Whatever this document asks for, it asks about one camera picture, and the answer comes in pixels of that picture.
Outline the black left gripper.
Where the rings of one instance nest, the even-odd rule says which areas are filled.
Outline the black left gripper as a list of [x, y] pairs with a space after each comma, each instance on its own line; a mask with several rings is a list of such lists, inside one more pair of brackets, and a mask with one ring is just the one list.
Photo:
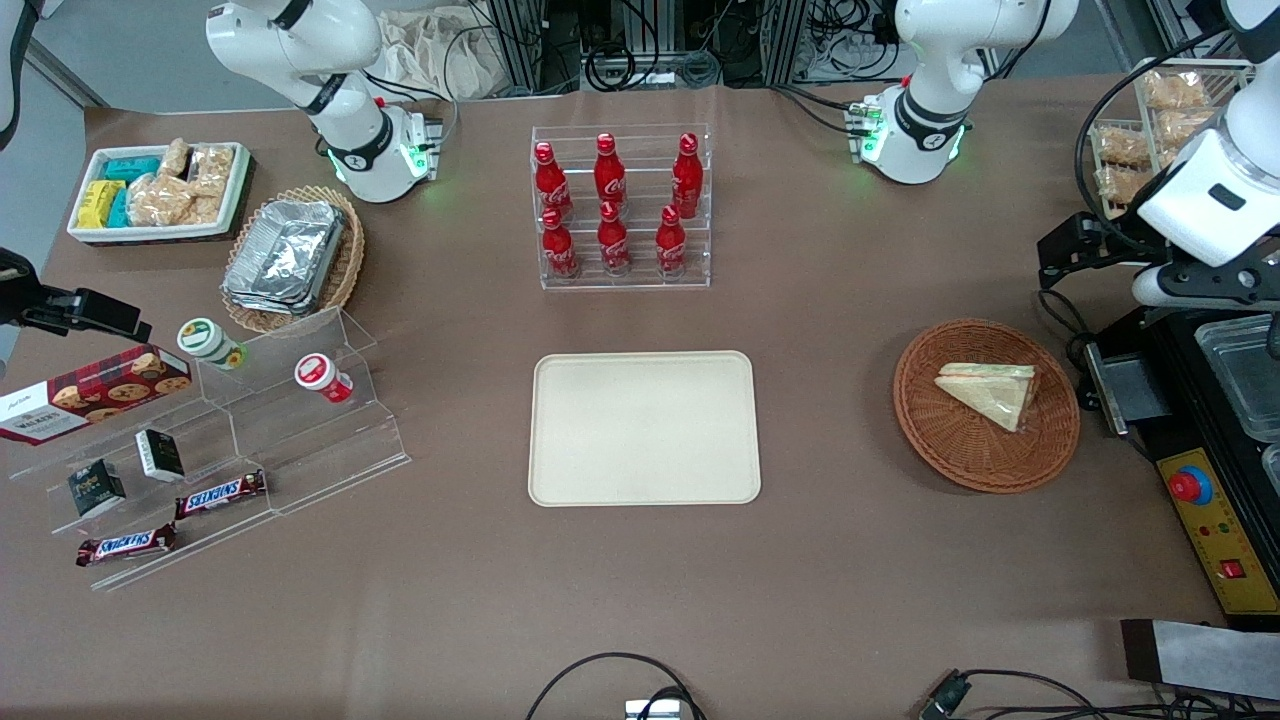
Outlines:
[[1062, 278], [1088, 268], [1096, 259], [1098, 269], [1125, 265], [1146, 270], [1164, 266], [1171, 258], [1170, 245], [1160, 234], [1105, 234], [1101, 246], [1100, 242], [1094, 214], [1078, 211], [1061, 220], [1037, 242], [1039, 288], [1052, 290]]

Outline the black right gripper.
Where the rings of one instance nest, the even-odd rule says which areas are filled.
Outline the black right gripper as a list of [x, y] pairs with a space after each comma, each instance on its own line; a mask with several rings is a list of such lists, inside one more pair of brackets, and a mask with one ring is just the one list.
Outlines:
[[96, 331], [136, 343], [150, 341], [152, 327], [141, 310], [95, 290], [74, 292], [44, 284], [35, 266], [18, 252], [1, 249], [1, 323], [69, 333], [76, 301], [76, 328]]

